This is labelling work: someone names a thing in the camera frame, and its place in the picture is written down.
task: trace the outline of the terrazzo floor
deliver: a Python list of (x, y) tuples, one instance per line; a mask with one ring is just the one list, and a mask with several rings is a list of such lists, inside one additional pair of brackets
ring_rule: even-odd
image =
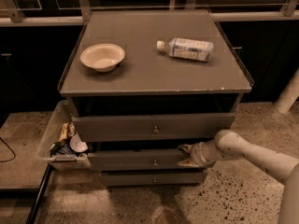
[[(51, 112), (10, 114), (0, 136), (16, 159), (0, 163), (0, 188), (36, 188), (37, 156)], [(240, 104), (231, 130), (251, 143), (299, 158), (299, 103), (279, 114), (271, 103)], [(0, 144), (0, 161), (12, 156)], [(283, 186), (245, 160), (218, 161), (198, 186), (105, 188), (90, 170), (53, 171), (36, 222), (220, 224), (278, 221)], [(25, 223), (32, 201), (0, 199), (0, 223)]]

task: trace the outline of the gray cabinet top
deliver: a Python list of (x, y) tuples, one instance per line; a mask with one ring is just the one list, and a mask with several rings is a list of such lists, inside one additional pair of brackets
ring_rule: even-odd
[[(209, 63), (170, 58), (158, 40), (182, 37), (214, 44)], [(87, 47), (113, 43), (125, 50), (107, 73), (85, 67)], [(159, 95), (249, 92), (251, 86), (205, 10), (93, 12), (61, 88), (62, 96)]]

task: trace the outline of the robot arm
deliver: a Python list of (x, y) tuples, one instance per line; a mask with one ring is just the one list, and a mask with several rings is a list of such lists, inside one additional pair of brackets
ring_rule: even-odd
[(213, 161), (241, 157), (251, 162), (278, 182), (285, 185), (278, 224), (298, 223), (299, 160), (274, 150), (251, 144), (229, 130), (218, 132), (214, 140), (181, 145), (179, 149), (190, 154), (179, 165), (204, 167)]

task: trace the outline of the bottle label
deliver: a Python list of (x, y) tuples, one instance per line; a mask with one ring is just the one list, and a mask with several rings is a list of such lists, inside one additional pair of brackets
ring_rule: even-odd
[(173, 46), (173, 56), (207, 62), (213, 45), (210, 42), (177, 38)]

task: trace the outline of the cabinet drawer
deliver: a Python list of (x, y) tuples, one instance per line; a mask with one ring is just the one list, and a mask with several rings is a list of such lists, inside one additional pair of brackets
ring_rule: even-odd
[(99, 171), (179, 169), (186, 157), (177, 149), (101, 151), (88, 155), (91, 168)]
[(101, 181), (105, 186), (135, 186), (164, 184), (199, 184), (205, 181), (206, 173), (202, 170), (189, 172), (117, 172), (102, 173)]
[(81, 117), (72, 120), (85, 142), (214, 137), (235, 113)]

